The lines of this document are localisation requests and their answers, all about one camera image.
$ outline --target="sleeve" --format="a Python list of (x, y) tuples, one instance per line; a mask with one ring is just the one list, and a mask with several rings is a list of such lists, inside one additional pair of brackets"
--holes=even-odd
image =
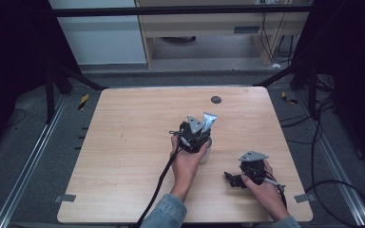
[(301, 228), (293, 216), (286, 217), (271, 226), (271, 228)]
[(141, 228), (180, 228), (186, 216), (183, 202), (172, 194), (165, 194), (147, 216)]

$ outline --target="small round object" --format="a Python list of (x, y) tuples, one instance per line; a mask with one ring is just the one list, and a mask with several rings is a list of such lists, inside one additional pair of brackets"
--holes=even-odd
[(210, 101), (213, 103), (213, 104), (219, 104), (221, 103), (221, 97), (220, 96), (213, 96)]

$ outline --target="wall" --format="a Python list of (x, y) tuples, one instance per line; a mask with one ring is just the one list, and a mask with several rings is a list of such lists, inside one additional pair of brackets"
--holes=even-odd
[[(54, 9), (135, 7), (133, 0), (49, 0)], [(137, 16), (58, 18), (80, 66), (145, 64)]]

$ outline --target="wooden table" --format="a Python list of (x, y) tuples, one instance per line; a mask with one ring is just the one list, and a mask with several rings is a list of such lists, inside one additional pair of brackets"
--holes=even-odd
[[(211, 97), (220, 96), (220, 104)], [(290, 213), (312, 219), (288, 146), (268, 92), (263, 87), (116, 88), (103, 91), (67, 187), (74, 202), (63, 201), (61, 222), (133, 223), (144, 211), (171, 151), (170, 130), (188, 114), (219, 115), (213, 146), (186, 199), (185, 222), (270, 221), (247, 189), (232, 188), (223, 172), (240, 173), (239, 156), (248, 150), (270, 156), (277, 180), (287, 185)], [(170, 170), (156, 201), (173, 185)]]

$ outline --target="hand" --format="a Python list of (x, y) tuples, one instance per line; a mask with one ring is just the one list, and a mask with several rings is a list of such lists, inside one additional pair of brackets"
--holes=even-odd
[[(176, 151), (178, 136), (171, 137), (172, 151), (170, 156)], [(188, 191), (191, 188), (192, 181), (197, 174), (198, 165), (201, 158), (205, 155), (208, 148), (206, 142), (198, 153), (191, 154), (184, 150), (177, 154), (176, 160), (173, 162), (174, 186), (171, 189), (171, 194), (178, 197), (181, 201), (185, 201)]]
[[(263, 161), (265, 169), (272, 175), (272, 167), (267, 160)], [(250, 178), (245, 175), (241, 175), (242, 181), (254, 194), (257, 201), (268, 211), (269, 216), (274, 221), (279, 221), (290, 216), (286, 207), (284, 206), (277, 187), (271, 183), (263, 182), (261, 185), (256, 185)]]

